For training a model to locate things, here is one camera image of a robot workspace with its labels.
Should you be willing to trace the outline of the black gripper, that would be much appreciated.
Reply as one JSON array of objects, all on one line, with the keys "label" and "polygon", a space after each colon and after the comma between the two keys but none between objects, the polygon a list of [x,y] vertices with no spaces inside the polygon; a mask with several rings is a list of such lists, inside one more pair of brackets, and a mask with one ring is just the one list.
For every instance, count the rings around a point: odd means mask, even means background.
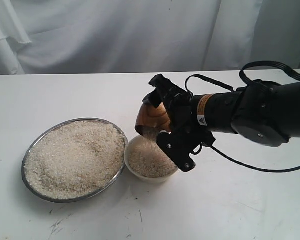
[{"label": "black gripper", "polygon": [[192,98],[185,90],[162,74],[155,75],[148,84],[154,90],[142,102],[154,108],[163,103],[170,119],[170,132],[161,131],[156,143],[182,172],[189,172],[196,167],[190,155],[198,155],[204,147],[212,147],[215,138],[198,123],[193,114]]}]

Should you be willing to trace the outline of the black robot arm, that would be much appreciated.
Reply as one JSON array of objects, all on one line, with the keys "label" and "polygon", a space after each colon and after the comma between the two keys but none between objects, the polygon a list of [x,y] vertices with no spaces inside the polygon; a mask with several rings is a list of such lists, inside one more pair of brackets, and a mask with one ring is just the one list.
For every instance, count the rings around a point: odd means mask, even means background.
[{"label": "black robot arm", "polygon": [[257,79],[235,89],[204,75],[199,78],[225,92],[194,95],[158,74],[150,81],[154,90],[142,101],[155,109],[164,107],[169,124],[159,131],[156,143],[181,171],[195,168],[191,155],[214,147],[215,132],[272,148],[300,138],[300,82],[281,85]]}]

